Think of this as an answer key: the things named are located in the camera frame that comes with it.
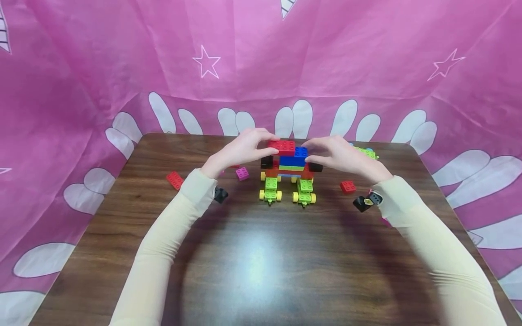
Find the star outline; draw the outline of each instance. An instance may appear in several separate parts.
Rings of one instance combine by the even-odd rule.
[[[208,69],[205,69],[205,72],[203,72],[203,63],[200,61],[200,60],[203,60],[203,54],[205,54],[205,57],[207,59],[216,59],[216,61],[214,61],[214,63],[212,64],[212,71],[208,70]],[[207,50],[205,50],[205,47],[203,45],[201,45],[201,57],[193,57],[192,59],[194,59],[195,62],[199,63],[199,67],[201,69],[201,78],[203,78],[207,73],[210,73],[211,75],[213,75],[214,77],[216,77],[217,79],[219,79],[219,75],[218,75],[218,72],[216,71],[216,68],[214,67],[216,65],[216,63],[218,63],[220,60],[221,60],[221,57],[210,57],[208,56],[207,54]]]
[[[438,61],[438,62],[434,62],[433,65],[435,66],[435,71],[431,74],[431,76],[428,78],[427,81],[430,81],[432,80],[433,78],[435,78],[437,75],[441,75],[442,77],[446,78],[446,76],[449,74],[449,70],[455,66],[457,63],[459,63],[461,60],[464,60],[466,57],[463,56],[463,57],[460,57],[460,58],[456,58],[455,59],[455,55],[457,54],[457,50],[458,49],[454,49],[453,52],[450,53],[450,55],[448,55],[448,58],[446,58],[446,60],[444,61]],[[446,68],[446,72],[443,72],[443,71],[439,71],[441,70],[441,68],[439,67],[439,64],[443,64],[443,63],[446,63],[448,62],[448,60],[451,59],[451,64]]]

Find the hand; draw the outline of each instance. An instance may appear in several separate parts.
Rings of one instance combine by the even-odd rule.
[[[305,159],[306,162],[358,174],[373,184],[393,178],[393,175],[381,162],[361,153],[341,136],[313,138],[305,142],[303,146],[312,154]]]
[[[272,147],[257,149],[260,142],[267,140],[279,140],[279,137],[269,133],[265,128],[245,129],[236,139],[209,157],[201,172],[209,178],[216,179],[219,173],[229,166],[276,155],[279,151]]]

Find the cream long sleeve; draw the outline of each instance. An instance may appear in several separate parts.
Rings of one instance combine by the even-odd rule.
[[[110,326],[159,326],[170,268],[192,224],[214,199],[217,181],[196,169],[143,238]]]
[[[207,210],[217,182],[192,171],[141,242],[110,326],[159,326],[170,268],[188,230]],[[383,217],[425,263],[450,326],[506,325],[493,289],[453,233],[400,177],[379,183]]]
[[[404,179],[395,176],[373,190],[383,197],[383,218],[426,265],[450,326],[506,325],[484,272],[448,227]]]

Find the pink backdrop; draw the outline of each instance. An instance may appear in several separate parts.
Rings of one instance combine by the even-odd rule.
[[[254,125],[411,144],[522,311],[522,2],[292,1],[1,0],[0,324],[142,135]]]

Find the lime green lego piece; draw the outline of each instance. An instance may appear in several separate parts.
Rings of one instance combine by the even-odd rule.
[[[277,190],[277,178],[265,178],[265,191]]]
[[[273,190],[273,189],[265,190],[265,200],[267,200],[267,201],[275,200],[276,197],[277,197],[277,190]]]
[[[312,195],[308,192],[299,193],[298,203],[310,203],[312,201]]]
[[[311,180],[299,180],[298,192],[312,192],[314,188],[312,187]]]
[[[379,158],[379,156],[377,156],[377,154],[375,154],[374,151],[369,151],[367,149],[360,148],[360,147],[355,147],[355,146],[354,146],[354,148],[357,149],[359,152],[368,155],[369,157],[371,157],[374,160],[377,160]]]
[[[279,169],[283,171],[304,171],[304,166],[280,165]]]

